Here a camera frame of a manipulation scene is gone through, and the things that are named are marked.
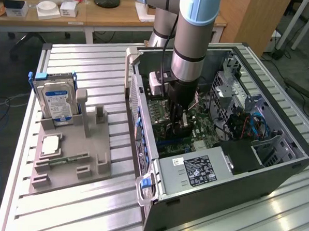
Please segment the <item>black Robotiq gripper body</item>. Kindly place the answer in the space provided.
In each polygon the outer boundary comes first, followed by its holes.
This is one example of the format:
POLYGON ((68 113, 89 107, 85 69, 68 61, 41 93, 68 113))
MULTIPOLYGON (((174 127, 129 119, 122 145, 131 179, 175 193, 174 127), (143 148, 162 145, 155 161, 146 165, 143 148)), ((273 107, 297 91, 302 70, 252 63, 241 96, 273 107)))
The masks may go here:
POLYGON ((170 111, 177 109, 178 111, 187 110, 190 103, 195 97, 198 86, 198 80, 184 82, 174 80, 168 86, 168 103, 170 111))

